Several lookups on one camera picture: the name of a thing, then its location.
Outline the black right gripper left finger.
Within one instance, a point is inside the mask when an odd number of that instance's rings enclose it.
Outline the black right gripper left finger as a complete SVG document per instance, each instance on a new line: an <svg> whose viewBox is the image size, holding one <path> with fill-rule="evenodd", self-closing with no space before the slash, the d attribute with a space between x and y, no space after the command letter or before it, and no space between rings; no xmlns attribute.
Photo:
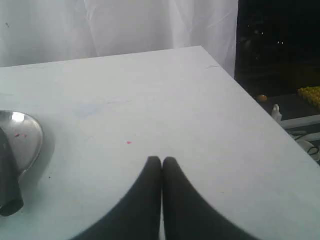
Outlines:
<svg viewBox="0 0 320 240"><path fill-rule="evenodd" d="M74 240L157 240L162 203L162 164L157 156L147 161L125 196Z"/></svg>

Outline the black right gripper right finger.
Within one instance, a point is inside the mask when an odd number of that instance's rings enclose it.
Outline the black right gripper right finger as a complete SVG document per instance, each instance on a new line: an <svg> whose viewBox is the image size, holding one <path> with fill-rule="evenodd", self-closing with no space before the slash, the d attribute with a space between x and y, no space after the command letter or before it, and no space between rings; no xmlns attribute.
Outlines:
<svg viewBox="0 0 320 240"><path fill-rule="evenodd" d="M162 165L162 208L167 240L255 240L212 208L196 191L174 157Z"/></svg>

